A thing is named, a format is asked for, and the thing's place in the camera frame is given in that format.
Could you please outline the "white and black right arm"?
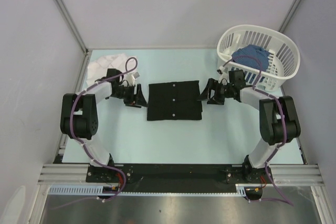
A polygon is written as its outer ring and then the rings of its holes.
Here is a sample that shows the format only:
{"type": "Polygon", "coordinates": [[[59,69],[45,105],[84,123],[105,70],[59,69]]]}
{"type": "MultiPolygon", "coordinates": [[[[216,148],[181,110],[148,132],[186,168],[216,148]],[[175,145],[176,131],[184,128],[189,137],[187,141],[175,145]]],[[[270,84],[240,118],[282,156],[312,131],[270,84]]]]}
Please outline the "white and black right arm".
{"type": "Polygon", "coordinates": [[[228,77],[226,84],[208,79],[197,99],[215,105],[234,99],[259,111],[261,139],[238,171],[243,181],[258,183],[262,176],[270,174],[268,165],[277,152],[301,134],[295,103],[290,96],[276,97],[257,89],[255,83],[248,85],[242,70],[231,70],[228,77]]]}

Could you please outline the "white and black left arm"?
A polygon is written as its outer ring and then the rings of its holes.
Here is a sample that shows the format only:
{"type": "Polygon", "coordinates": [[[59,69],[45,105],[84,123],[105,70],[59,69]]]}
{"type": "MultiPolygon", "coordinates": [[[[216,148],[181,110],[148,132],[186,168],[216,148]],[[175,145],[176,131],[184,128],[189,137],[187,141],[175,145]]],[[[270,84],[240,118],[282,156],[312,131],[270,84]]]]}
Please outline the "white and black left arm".
{"type": "Polygon", "coordinates": [[[104,77],[78,93],[66,93],[62,98],[60,130],[74,139],[89,157],[90,165],[99,167],[98,176],[105,182],[115,178],[116,169],[112,155],[97,137],[99,127],[97,105],[109,98],[123,101],[124,105],[142,108],[148,103],[141,84],[136,81],[137,73],[130,70],[122,73],[108,69],[104,77]]]}

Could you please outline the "black long sleeve shirt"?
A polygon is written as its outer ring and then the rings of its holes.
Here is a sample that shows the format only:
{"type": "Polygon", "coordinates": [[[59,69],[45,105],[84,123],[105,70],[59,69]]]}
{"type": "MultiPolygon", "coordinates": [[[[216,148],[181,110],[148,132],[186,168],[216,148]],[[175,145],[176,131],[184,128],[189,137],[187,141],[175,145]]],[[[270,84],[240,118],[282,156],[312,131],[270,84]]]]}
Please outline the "black long sleeve shirt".
{"type": "Polygon", "coordinates": [[[199,81],[149,84],[148,121],[202,119],[199,81]]]}

